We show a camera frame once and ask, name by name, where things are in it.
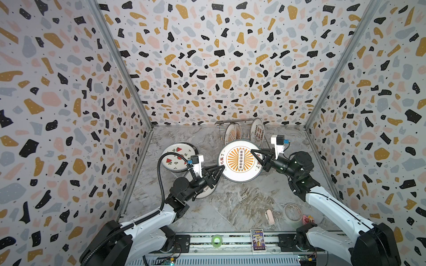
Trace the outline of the red character white plate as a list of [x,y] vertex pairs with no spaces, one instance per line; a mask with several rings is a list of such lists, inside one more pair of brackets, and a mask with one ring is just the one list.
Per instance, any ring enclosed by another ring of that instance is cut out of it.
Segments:
[[[193,179],[193,177],[192,177],[192,175],[191,175],[191,173],[190,173],[190,171],[188,171],[188,172],[186,172],[186,174],[184,175],[184,177],[189,181],[189,182],[192,182],[194,179]],[[216,190],[216,185],[214,185],[214,187],[213,188],[210,188],[209,186],[207,186],[207,187],[205,187],[204,188],[204,190],[203,190],[203,192],[202,193],[200,193],[200,194],[198,194],[196,197],[195,197],[195,199],[196,200],[200,200],[200,199],[203,199],[203,198],[207,198],[208,196],[210,196],[210,195],[212,195],[214,192],[215,192],[215,190]]]

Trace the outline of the beige patterned plate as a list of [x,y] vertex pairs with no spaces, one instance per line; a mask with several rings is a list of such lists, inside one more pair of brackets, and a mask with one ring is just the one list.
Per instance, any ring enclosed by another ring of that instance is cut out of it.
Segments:
[[251,149],[259,147],[247,140],[235,140],[225,145],[219,152],[217,164],[224,165],[223,176],[237,183],[249,182],[262,171],[262,166],[250,153]]

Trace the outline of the fruit patterned white plate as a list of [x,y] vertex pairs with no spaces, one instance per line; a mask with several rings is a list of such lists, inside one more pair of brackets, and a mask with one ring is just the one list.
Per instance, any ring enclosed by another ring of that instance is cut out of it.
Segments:
[[[189,143],[172,144],[163,151],[163,154],[165,153],[177,153],[183,155],[187,160],[190,160],[191,156],[195,155]],[[162,165],[171,172],[185,172],[187,170],[186,162],[175,155],[165,156],[162,159]]]

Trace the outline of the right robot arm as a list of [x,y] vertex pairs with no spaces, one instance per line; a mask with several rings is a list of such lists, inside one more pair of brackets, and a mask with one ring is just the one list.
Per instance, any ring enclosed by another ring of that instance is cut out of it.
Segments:
[[300,151],[290,157],[275,150],[252,150],[262,169],[287,176],[292,192],[325,215],[344,233],[329,232],[309,222],[296,230],[295,246],[306,251],[323,249],[353,266],[400,266],[402,261],[393,231],[384,223],[375,224],[352,211],[314,180],[309,153]]

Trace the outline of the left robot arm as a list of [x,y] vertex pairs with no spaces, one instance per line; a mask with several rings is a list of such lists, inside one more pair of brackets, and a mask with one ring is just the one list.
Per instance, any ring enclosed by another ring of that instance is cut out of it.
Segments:
[[225,167],[208,166],[191,181],[177,178],[169,196],[159,208],[129,222],[106,223],[82,253],[82,266],[125,266],[148,253],[170,250],[175,232],[169,225],[183,217],[189,209],[187,202],[195,200],[207,187],[217,185]]

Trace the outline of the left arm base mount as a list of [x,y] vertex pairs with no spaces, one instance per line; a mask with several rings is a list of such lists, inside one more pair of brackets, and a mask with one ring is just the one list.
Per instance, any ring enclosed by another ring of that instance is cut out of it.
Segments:
[[162,253],[189,253],[191,235],[175,235],[166,239],[165,245],[160,249]]

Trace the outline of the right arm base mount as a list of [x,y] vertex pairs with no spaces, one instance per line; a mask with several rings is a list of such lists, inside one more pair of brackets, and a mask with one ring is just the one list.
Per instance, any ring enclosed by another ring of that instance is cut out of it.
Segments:
[[316,248],[308,244],[307,240],[296,232],[278,234],[278,246],[282,252],[324,252],[324,249]]

